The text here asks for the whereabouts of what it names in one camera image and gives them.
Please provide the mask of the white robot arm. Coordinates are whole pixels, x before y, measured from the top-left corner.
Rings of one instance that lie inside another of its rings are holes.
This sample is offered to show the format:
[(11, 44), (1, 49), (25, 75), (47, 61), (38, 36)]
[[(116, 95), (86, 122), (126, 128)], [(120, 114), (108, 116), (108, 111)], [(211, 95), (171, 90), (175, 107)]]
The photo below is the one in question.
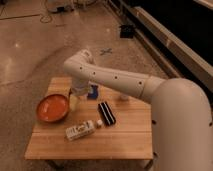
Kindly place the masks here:
[(151, 105), (155, 171), (213, 171), (213, 116), (199, 85), (99, 67), (86, 49), (67, 58), (63, 68), (76, 93), (94, 82)]

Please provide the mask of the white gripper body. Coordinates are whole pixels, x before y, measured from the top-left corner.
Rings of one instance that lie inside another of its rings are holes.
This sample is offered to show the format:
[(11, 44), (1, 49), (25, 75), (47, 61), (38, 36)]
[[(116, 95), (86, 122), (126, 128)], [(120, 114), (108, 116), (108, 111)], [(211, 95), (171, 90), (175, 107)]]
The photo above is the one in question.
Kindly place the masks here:
[(82, 91), (82, 92), (70, 91), (69, 92), (69, 108), (71, 112), (74, 112), (77, 109), (80, 97), (86, 94), (87, 94), (87, 91)]

